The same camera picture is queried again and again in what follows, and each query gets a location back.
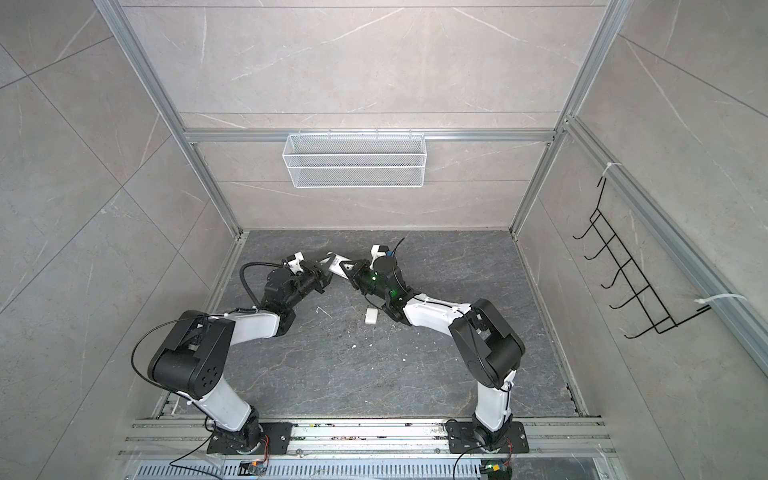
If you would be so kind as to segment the white battery cover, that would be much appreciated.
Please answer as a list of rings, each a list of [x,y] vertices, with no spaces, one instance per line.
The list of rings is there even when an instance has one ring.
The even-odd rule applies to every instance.
[[[366,325],[375,325],[378,320],[379,311],[374,308],[368,308],[365,313],[364,323]]]

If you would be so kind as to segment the white remote control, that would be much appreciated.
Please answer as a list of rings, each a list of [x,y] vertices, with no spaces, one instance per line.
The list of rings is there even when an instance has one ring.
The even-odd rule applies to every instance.
[[[349,259],[342,255],[329,252],[323,259],[319,261],[319,263],[323,269],[343,278],[344,280],[347,280],[348,276],[345,265],[348,261]]]

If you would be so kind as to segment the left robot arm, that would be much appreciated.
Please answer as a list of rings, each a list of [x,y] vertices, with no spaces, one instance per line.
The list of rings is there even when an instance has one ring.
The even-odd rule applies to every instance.
[[[322,294],[332,281],[329,262],[328,257],[293,257],[275,265],[263,297],[251,308],[184,312],[150,360],[148,380],[192,401],[220,432],[257,434],[258,412],[224,379],[230,347],[285,335],[296,318],[296,305],[312,292]]]

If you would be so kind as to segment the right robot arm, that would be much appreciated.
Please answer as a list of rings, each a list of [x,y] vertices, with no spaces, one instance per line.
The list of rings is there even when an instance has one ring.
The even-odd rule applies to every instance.
[[[364,296],[381,300],[377,308],[395,322],[451,337],[477,381],[473,425],[485,444],[500,437],[512,421],[510,394],[526,347],[487,299],[455,303],[431,297],[403,279],[393,255],[367,260],[336,260],[331,271]]]

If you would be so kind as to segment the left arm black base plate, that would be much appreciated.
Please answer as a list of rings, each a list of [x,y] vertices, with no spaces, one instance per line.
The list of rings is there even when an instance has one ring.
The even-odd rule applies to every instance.
[[[290,422],[250,423],[237,432],[214,425],[206,452],[222,455],[263,455],[265,452],[283,455],[287,453],[292,430],[293,424]]]

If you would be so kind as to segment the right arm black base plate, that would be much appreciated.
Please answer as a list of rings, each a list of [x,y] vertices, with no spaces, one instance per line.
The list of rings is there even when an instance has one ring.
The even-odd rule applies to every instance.
[[[476,419],[468,422],[450,419],[443,426],[451,453],[506,451],[512,454],[527,454],[530,452],[524,425],[512,419],[494,432],[488,430]]]

